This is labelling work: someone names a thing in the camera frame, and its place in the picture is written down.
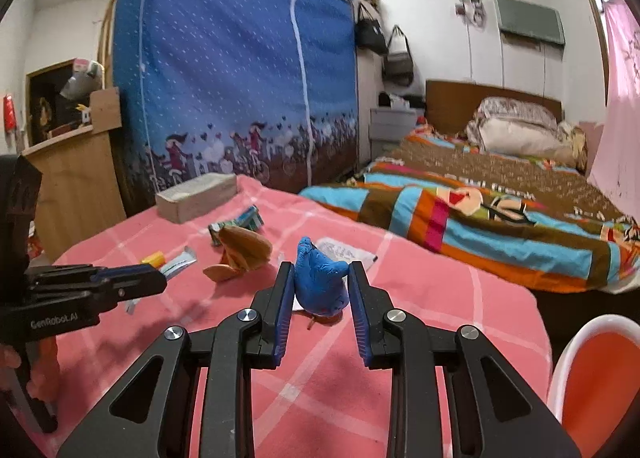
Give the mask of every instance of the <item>silver screw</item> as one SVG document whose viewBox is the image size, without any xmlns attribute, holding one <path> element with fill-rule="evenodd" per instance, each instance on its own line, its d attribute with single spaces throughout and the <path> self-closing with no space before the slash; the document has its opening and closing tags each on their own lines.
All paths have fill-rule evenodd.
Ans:
<svg viewBox="0 0 640 458">
<path fill-rule="evenodd" d="M 238 312 L 238 319 L 240 319 L 244 323 L 253 321 L 257 316 L 257 311 L 251 308 L 245 308 L 244 310 Z"/>
<path fill-rule="evenodd" d="M 164 331 L 164 338 L 168 341 L 175 341 L 184 335 L 184 328 L 181 326 L 171 326 Z"/>
<path fill-rule="evenodd" d="M 475 326 L 463 326 L 460 330 L 460 335 L 462 335 L 465 339 L 470 339 L 473 341 L 475 339 L 478 339 L 480 332 Z"/>
<path fill-rule="evenodd" d="M 389 310 L 386 313 L 386 318 L 394 323 L 401 323 L 406 319 L 406 313 L 402 310 Z"/>
</svg>

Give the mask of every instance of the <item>white chair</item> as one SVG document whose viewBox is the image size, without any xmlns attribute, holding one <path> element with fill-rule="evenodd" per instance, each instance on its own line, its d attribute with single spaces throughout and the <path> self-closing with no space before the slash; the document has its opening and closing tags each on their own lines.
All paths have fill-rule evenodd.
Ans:
<svg viewBox="0 0 640 458">
<path fill-rule="evenodd" d="M 640 456 L 639 390 L 640 326 L 603 315 L 585 324 L 562 352 L 546 404 L 582 458 L 626 457 L 623 448 Z"/>
</svg>

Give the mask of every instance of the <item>hanging bag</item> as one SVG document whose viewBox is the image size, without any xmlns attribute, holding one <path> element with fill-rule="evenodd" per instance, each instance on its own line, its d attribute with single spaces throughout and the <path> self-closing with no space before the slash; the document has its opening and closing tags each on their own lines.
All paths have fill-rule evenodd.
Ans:
<svg viewBox="0 0 640 458">
<path fill-rule="evenodd" d="M 386 55 L 388 51 L 380 22 L 371 16 L 369 10 L 362 3 L 358 6 L 356 45 L 378 55 Z"/>
<path fill-rule="evenodd" d="M 398 25 L 394 26 L 386 44 L 386 49 L 391 46 L 391 41 L 395 36 L 403 37 L 406 45 L 405 52 L 388 53 L 382 66 L 382 77 L 386 82 L 392 82 L 398 86 L 407 88 L 414 81 L 414 58 L 411 56 L 409 41 Z"/>
</svg>

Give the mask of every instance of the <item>stuffed toy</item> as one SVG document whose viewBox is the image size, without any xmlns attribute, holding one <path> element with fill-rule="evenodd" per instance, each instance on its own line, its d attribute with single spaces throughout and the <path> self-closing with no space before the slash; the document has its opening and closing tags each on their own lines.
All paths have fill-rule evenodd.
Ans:
<svg viewBox="0 0 640 458">
<path fill-rule="evenodd" d="M 219 264 L 203 270 L 214 282 L 228 281 L 260 268 L 271 259 L 271 242 L 257 232 L 248 231 L 235 225 L 224 225 L 217 232 L 224 248 Z"/>
<path fill-rule="evenodd" d="M 335 317 L 349 304 L 344 278 L 349 265 L 332 261 L 318 250 L 311 239 L 298 243 L 298 259 L 294 269 L 296 298 L 300 306 L 312 315 Z"/>
</svg>

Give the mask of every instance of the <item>white drawer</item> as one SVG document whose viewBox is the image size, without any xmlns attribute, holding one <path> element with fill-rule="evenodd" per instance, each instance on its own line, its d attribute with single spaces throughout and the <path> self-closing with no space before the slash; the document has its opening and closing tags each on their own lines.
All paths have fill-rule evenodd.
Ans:
<svg viewBox="0 0 640 458">
<path fill-rule="evenodd" d="M 389 125 L 386 123 L 372 123 L 369 126 L 369 139 L 399 142 L 415 129 L 414 125 Z"/>
<path fill-rule="evenodd" d="M 420 109 L 393 110 L 390 107 L 377 107 L 371 109 L 371 123 L 386 123 L 389 125 L 401 125 L 415 127 Z"/>
</svg>

